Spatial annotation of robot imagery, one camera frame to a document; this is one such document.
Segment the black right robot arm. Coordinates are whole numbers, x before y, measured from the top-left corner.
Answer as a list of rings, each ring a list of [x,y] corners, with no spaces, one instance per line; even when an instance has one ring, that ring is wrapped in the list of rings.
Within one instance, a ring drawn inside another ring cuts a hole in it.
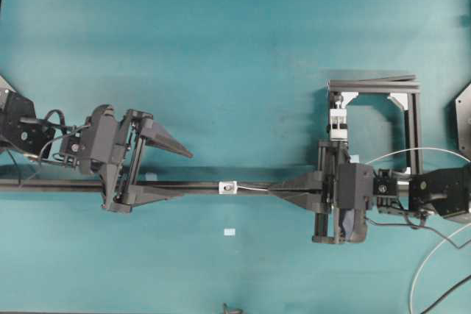
[[[425,228],[430,215],[470,222],[470,165],[424,174],[401,174],[354,163],[348,145],[319,142],[318,168],[268,187],[268,191],[314,213],[314,243],[362,243],[367,212],[399,215],[404,226]]]

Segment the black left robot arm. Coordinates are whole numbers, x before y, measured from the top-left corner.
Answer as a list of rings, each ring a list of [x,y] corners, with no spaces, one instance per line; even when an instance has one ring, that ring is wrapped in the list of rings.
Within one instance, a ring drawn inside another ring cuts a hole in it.
[[[19,152],[39,165],[99,176],[102,208],[107,211],[130,213],[134,207],[179,195],[137,183],[147,146],[193,156],[151,113],[129,109],[117,120],[114,107],[102,104],[83,125],[69,126],[61,110],[39,118],[30,99],[9,87],[1,89],[1,150]]]

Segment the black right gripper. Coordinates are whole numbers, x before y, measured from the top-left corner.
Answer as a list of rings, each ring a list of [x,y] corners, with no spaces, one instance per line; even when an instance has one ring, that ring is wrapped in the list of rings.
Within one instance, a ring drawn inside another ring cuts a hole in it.
[[[311,192],[287,193],[282,198],[292,204],[315,213],[314,243],[352,243],[353,209],[340,208],[336,184],[338,169],[350,161],[347,143],[340,140],[321,140],[319,142],[317,170],[308,172],[281,183],[269,186],[269,191]]]

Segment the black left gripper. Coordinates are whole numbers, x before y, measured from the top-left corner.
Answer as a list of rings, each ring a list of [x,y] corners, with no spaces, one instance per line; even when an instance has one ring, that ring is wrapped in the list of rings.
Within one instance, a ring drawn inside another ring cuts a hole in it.
[[[122,160],[119,167],[115,195],[110,211],[131,213],[134,207],[153,202],[181,197],[184,193],[163,188],[137,185],[138,172],[144,146],[162,149],[192,158],[193,154],[175,140],[165,128],[153,120],[153,115],[137,110],[128,110],[116,133],[114,155]]]

